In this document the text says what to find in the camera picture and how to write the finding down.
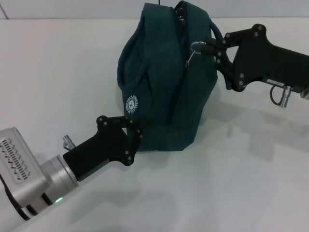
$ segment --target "white table surface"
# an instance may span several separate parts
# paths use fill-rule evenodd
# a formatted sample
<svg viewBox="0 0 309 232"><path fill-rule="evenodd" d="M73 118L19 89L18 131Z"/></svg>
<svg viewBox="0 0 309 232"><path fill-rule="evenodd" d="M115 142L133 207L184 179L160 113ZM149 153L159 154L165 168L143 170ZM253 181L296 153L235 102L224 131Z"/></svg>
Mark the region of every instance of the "white table surface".
<svg viewBox="0 0 309 232"><path fill-rule="evenodd" d="M309 55L309 18L214 22L223 34L262 23L273 44ZM16 126L43 163L65 153L63 135L80 144L98 116L122 115L117 63L137 23L0 21L0 129ZM280 109L269 90L227 91L219 74L189 148L112 162L16 231L307 232L309 101L293 93Z"/></svg>

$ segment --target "green led light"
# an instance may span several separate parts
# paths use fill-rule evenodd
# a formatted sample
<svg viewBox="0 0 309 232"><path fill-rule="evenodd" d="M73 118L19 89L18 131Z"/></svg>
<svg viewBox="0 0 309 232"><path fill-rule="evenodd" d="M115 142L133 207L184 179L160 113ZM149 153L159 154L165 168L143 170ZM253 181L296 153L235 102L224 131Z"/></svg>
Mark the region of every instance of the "green led light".
<svg viewBox="0 0 309 232"><path fill-rule="evenodd" d="M55 201L55 203L59 202L62 200L63 197L60 197L57 201Z"/></svg>

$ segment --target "robotic arm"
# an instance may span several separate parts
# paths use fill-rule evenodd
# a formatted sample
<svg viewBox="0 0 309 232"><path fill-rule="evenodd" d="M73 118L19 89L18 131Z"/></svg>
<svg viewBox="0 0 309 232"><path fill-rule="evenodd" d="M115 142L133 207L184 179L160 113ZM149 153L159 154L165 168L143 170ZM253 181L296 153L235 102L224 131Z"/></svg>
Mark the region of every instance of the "robotic arm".
<svg viewBox="0 0 309 232"><path fill-rule="evenodd" d="M226 50L238 46L233 63ZM286 108L291 92L309 99L307 69L309 56L272 45L266 37L266 27L260 24L251 29L227 33L218 43L215 39L203 42L200 53L216 57L216 68L224 75L226 88L241 92L253 81L283 88L279 103ZM130 118L97 118L98 132L75 147L64 137L66 154L39 165L16 128L0 131L0 224L9 232L42 210L60 201L78 187L78 182L111 161L125 166L134 162L142 141L142 129ZM133 133L129 141L123 131Z"/></svg>

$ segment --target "teal fabric bag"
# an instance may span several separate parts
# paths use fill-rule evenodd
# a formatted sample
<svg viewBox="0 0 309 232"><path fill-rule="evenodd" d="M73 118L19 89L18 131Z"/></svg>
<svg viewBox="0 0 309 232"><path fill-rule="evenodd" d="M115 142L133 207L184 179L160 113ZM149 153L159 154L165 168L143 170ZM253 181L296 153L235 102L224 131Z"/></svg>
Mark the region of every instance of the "teal fabric bag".
<svg viewBox="0 0 309 232"><path fill-rule="evenodd" d="M194 55L188 67L185 63L190 44L210 39L211 30L221 42L208 14L188 2L175 9L145 4L117 74L125 115L142 128L139 151L179 151L194 141L217 71L211 56Z"/></svg>

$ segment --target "circular logo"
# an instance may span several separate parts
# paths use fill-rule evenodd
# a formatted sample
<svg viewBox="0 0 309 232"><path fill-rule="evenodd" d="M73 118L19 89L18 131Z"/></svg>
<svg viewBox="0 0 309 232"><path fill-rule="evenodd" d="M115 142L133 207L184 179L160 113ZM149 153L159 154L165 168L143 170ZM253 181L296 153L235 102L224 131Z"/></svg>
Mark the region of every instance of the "circular logo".
<svg viewBox="0 0 309 232"><path fill-rule="evenodd" d="M139 101L135 95L130 96L126 101L126 111L131 114L138 107Z"/></svg>

